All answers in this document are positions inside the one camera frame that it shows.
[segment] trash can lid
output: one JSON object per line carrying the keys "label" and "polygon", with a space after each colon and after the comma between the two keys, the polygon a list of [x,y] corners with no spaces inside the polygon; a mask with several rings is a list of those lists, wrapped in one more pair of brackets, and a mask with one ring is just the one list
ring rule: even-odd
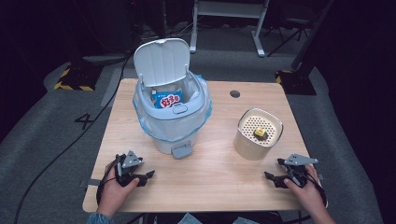
{"label": "trash can lid", "polygon": [[189,45],[179,38],[151,41],[134,53],[136,73],[146,87],[181,80],[187,75],[189,65]]}

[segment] blue snack package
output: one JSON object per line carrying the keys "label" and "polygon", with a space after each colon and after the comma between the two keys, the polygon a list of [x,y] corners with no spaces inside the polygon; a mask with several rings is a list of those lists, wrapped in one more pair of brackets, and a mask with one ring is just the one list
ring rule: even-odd
{"label": "blue snack package", "polygon": [[159,109],[171,107],[174,104],[183,102],[181,90],[152,91],[151,100],[152,103],[154,103],[155,108]]}

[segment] wooden table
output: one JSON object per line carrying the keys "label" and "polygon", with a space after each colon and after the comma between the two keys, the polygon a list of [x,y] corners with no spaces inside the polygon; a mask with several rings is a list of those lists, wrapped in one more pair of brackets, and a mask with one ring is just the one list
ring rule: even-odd
{"label": "wooden table", "polygon": [[[137,174],[155,170],[143,188],[137,188],[123,212],[197,212],[301,209],[289,189],[276,189],[263,172],[284,175],[277,159],[291,153],[308,156],[303,138],[282,87],[276,83],[208,81],[212,116],[198,131],[192,154],[182,160],[162,154],[140,127],[132,105],[136,79],[124,79],[112,108],[92,172],[101,179],[116,154],[132,150],[144,163]],[[233,98],[230,91],[241,93]],[[248,161],[233,147],[238,121],[251,107],[278,117],[284,124],[279,142],[264,159]],[[97,187],[89,186],[83,209],[96,211]]]}

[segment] trash can foot pedal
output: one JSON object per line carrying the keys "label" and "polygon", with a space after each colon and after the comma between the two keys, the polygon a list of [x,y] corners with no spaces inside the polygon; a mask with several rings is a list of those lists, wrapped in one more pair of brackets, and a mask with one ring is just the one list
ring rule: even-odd
{"label": "trash can foot pedal", "polygon": [[190,156],[191,153],[192,148],[190,144],[172,148],[172,155],[178,160]]}

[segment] human hand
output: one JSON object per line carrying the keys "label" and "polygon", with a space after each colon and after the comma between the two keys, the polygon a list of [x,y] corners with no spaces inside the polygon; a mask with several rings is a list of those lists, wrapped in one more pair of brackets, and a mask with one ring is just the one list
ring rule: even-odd
{"label": "human hand", "polygon": [[[312,165],[306,165],[305,169],[314,177],[315,181],[318,182],[317,170]],[[303,188],[298,187],[288,178],[284,179],[284,183],[294,193],[301,206],[314,219],[315,223],[335,223],[328,213],[319,191],[313,183],[307,181]]]}
{"label": "human hand", "polygon": [[138,183],[139,178],[135,178],[127,186],[122,187],[116,180],[116,169],[114,166],[111,167],[96,212],[112,218]]}

